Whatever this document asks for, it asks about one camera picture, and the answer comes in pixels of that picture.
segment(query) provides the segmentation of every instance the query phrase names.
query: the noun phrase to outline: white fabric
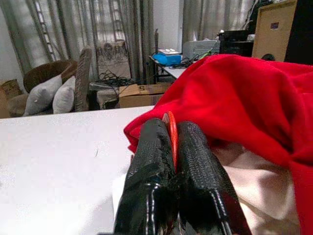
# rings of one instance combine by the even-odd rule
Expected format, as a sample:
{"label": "white fabric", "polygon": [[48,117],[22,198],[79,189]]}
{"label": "white fabric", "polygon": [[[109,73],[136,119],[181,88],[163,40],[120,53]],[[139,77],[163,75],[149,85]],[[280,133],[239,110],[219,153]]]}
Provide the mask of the white fabric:
{"label": "white fabric", "polygon": [[69,113],[74,106],[75,77],[72,76],[57,91],[53,99],[53,113]]}
{"label": "white fabric", "polygon": [[300,234],[291,174],[239,144],[214,149],[227,171],[253,234]]}
{"label": "white fabric", "polygon": [[48,109],[61,86],[61,75],[58,75],[34,87],[27,98],[24,116],[37,114]]}

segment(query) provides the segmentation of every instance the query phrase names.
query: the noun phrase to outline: wall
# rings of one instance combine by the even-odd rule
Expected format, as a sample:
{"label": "wall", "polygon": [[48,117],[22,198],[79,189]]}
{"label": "wall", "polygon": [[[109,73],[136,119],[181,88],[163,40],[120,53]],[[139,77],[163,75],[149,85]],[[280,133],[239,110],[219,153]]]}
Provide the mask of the wall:
{"label": "wall", "polygon": [[24,91],[22,73],[15,56],[3,12],[0,10],[0,82],[12,79],[17,79],[21,90]]}
{"label": "wall", "polygon": [[159,48],[172,48],[181,52],[183,0],[154,0],[153,8]]}

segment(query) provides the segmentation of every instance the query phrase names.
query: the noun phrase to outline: sticker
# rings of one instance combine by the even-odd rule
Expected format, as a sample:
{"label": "sticker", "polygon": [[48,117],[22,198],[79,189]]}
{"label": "sticker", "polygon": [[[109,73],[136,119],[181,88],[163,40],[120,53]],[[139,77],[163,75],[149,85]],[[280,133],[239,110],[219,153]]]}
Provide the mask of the sticker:
{"label": "sticker", "polygon": [[271,23],[270,28],[271,29],[278,29],[278,25],[279,25],[279,22]]}

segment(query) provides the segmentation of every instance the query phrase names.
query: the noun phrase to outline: curtain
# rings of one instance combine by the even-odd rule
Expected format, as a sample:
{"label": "curtain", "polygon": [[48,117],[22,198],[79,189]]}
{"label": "curtain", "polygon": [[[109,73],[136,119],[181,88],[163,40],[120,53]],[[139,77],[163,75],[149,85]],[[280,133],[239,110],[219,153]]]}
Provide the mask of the curtain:
{"label": "curtain", "polygon": [[153,83],[153,64],[149,55],[154,50],[153,1],[120,0],[132,78],[138,84]]}
{"label": "curtain", "polygon": [[91,80],[97,79],[97,46],[124,40],[118,0],[0,0],[23,74],[55,60],[78,60],[93,49]]}
{"label": "curtain", "polygon": [[240,30],[254,0],[184,0],[182,43]]}

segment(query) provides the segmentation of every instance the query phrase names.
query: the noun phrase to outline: wicker chair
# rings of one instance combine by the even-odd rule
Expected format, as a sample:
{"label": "wicker chair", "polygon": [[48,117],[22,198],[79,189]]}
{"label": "wicker chair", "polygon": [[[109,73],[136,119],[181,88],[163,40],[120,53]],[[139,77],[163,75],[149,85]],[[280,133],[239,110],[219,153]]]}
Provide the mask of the wicker chair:
{"label": "wicker chair", "polygon": [[[55,61],[40,65],[29,71],[23,79],[25,90],[29,93],[35,86],[59,74],[62,82],[66,82],[77,71],[77,62],[73,60]],[[25,112],[28,94],[18,95],[8,101],[8,110],[11,117],[21,117]]]}
{"label": "wicker chair", "polygon": [[79,56],[74,90],[74,111],[82,112],[89,110],[87,93],[89,90],[89,70],[92,50],[84,47]]}

